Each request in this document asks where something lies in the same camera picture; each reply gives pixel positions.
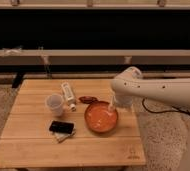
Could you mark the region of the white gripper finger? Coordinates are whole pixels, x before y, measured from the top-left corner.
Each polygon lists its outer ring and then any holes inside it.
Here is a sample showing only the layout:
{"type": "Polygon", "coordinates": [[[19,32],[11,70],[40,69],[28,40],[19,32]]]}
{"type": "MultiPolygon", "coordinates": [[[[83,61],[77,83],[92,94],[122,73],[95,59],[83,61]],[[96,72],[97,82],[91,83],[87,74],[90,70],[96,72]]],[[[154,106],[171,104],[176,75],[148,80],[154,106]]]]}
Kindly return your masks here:
{"type": "Polygon", "coordinates": [[[108,110],[110,112],[113,112],[113,111],[115,111],[115,109],[116,109],[116,106],[115,106],[114,96],[112,96],[111,101],[110,101],[110,103],[108,105],[108,110]]]}

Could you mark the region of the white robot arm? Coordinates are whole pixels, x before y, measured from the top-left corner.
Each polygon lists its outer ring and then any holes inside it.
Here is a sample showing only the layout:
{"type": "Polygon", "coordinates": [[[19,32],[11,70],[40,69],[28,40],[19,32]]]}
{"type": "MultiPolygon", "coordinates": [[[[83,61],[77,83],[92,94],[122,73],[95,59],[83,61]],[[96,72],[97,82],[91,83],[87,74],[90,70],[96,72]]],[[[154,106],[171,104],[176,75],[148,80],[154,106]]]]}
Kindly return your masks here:
{"type": "MultiPolygon", "coordinates": [[[[137,67],[128,67],[111,80],[110,87],[112,106],[127,106],[136,96],[190,110],[190,78],[144,79],[137,67]]],[[[178,171],[190,171],[190,130],[178,171]]]]}

